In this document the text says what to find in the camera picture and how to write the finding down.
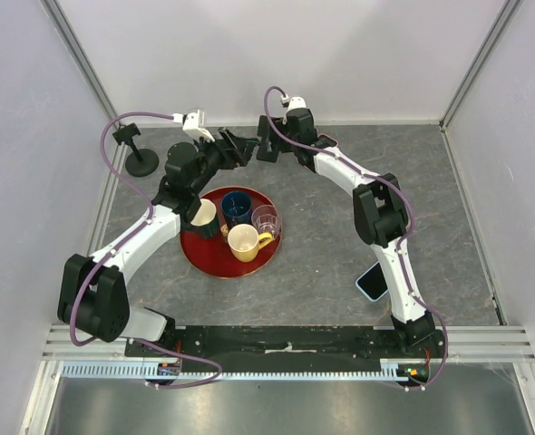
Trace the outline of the black folding phone stand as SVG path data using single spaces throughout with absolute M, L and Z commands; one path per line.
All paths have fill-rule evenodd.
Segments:
M 259 161 L 265 161 L 269 163 L 276 163 L 279 156 L 279 147 L 277 144 L 262 143 L 259 145 L 256 159 Z

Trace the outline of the phone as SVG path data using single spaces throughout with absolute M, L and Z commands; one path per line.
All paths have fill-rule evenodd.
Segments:
M 318 140 L 323 143 L 327 143 L 329 147 L 334 147 L 337 145 L 337 140 L 335 140 L 334 138 L 331 138 L 330 136 L 326 134 L 319 134 Z
M 373 303 L 379 301 L 388 293 L 383 270 L 378 262 L 374 263 L 356 279 L 355 286 Z

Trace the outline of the black round-base phone holder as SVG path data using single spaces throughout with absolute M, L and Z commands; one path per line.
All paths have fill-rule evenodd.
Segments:
M 150 149 L 138 149 L 134 138 L 141 136 L 141 132 L 135 123 L 121 125 L 113 134 L 118 145 L 126 145 L 131 148 L 131 154 L 125 160 L 127 172 L 135 178 L 143 178 L 152 174 L 159 166 L 157 153 Z

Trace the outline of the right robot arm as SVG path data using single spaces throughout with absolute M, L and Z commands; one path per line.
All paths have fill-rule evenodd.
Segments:
M 285 118 L 260 116 L 258 136 L 258 159 L 274 162 L 280 153 L 292 151 L 300 165 L 333 181 L 352 199 L 355 231 L 376 256 L 356 287 L 372 302 L 390 297 L 394 349 L 410 357 L 424 346 L 442 346 L 443 334 L 420 295 L 408 257 L 408 202 L 395 175 L 379 175 L 350 160 L 335 140 L 316 133 L 306 108 L 294 109 Z

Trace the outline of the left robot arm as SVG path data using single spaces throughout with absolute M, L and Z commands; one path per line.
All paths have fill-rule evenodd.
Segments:
M 196 217 L 199 194 L 216 173 L 246 166 L 258 144 L 221 128 L 217 139 L 172 145 L 159 191 L 148 199 L 143 216 L 104 248 L 66 261 L 57 314 L 68 324 L 75 345 L 85 344 L 76 336 L 82 331 L 90 341 L 142 339 L 157 356 L 173 352 L 177 336 L 166 328 L 167 317 L 132 307 L 126 286 L 147 259 Z

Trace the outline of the phone in blue case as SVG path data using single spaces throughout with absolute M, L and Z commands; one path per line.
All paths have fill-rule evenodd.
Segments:
M 379 301 L 388 293 L 383 270 L 378 262 L 374 263 L 356 279 L 355 286 L 373 303 Z

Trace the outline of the dark blue mug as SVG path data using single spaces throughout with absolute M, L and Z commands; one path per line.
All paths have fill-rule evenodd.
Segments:
M 240 190 L 229 192 L 221 200 L 220 207 L 228 228 L 251 223 L 252 201 L 247 193 Z

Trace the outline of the clear plastic cup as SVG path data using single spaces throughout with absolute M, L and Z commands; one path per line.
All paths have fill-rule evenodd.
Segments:
M 251 215 L 251 222 L 259 234 L 270 233 L 274 240 L 280 236 L 282 217 L 273 205 L 256 207 Z

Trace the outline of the green mug cream inside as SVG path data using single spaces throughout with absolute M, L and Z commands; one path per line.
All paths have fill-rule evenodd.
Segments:
M 194 233 L 203 239 L 215 237 L 219 232 L 219 217 L 215 204 L 202 198 L 195 217 L 188 223 L 182 223 L 181 231 Z

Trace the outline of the yellow mug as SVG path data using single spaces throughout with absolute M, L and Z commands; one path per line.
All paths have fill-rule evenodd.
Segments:
M 259 251 L 274 240 L 270 232 L 259 233 L 249 224 L 234 226 L 228 233 L 229 249 L 240 262 L 250 263 Z

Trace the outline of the red round tray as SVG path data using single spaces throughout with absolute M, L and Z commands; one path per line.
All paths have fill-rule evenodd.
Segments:
M 277 238 L 259 250 L 257 257 L 248 263 L 241 262 L 232 254 L 225 232 L 226 222 L 221 210 L 221 200 L 231 191 L 242 191 L 250 196 L 253 208 L 275 206 L 273 201 L 263 193 L 243 186 L 215 188 L 201 195 L 209 199 L 217 208 L 220 230 L 213 238 L 205 239 L 195 232 L 181 232 L 180 246 L 189 262 L 199 271 L 218 278 L 236 278 L 248 276 L 265 266 L 279 250 L 283 235 L 282 229 Z

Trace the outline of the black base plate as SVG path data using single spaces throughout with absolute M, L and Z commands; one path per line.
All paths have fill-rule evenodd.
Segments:
M 440 330 L 407 344 L 394 329 L 373 326 L 175 326 L 156 344 L 211 360 L 223 370 L 365 370 L 379 367 L 382 359 L 434 362 L 444 355 Z

